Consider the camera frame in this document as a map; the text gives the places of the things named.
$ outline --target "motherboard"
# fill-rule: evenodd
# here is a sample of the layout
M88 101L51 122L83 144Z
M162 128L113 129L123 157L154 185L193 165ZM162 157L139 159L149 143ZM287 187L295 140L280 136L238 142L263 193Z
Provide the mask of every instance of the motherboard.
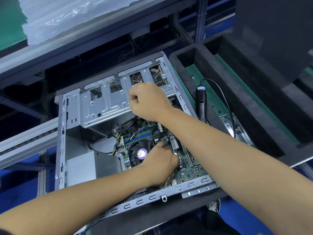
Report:
M135 122L121 136L118 152L123 157L125 168L139 165L153 146L160 141L163 141L165 147L171 148L179 157L179 167L166 186L174 186L207 174L196 158L169 130L159 123L143 119Z

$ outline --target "forearm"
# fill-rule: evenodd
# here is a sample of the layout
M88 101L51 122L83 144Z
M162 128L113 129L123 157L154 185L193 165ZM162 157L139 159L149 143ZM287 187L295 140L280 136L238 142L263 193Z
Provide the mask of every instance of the forearm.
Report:
M0 215L0 228L14 235L72 235L95 216L147 186L140 168L133 168L15 207Z
M305 226L311 224L313 215L306 213L313 210L311 181L267 154L178 109L163 114L160 123L188 148L229 195L274 233L304 232Z

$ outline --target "shoe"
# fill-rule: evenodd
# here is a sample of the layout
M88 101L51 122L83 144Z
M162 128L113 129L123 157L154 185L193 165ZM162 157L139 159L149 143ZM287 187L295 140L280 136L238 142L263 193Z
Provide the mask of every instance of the shoe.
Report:
M208 210L213 210L219 214L219 210L221 209L221 200L213 201L206 205Z

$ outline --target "black pants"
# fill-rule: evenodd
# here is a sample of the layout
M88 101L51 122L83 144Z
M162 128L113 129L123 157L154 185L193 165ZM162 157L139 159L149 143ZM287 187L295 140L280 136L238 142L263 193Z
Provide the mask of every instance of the black pants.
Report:
M169 228L166 235L240 235L230 227L221 216L208 210L200 220L196 215L178 217L178 226Z

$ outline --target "black sleeve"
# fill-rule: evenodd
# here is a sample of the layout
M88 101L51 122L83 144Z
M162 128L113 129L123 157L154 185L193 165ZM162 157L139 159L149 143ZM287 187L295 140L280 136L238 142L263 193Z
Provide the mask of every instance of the black sleeve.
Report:
M13 235L13 234L0 228L0 235Z

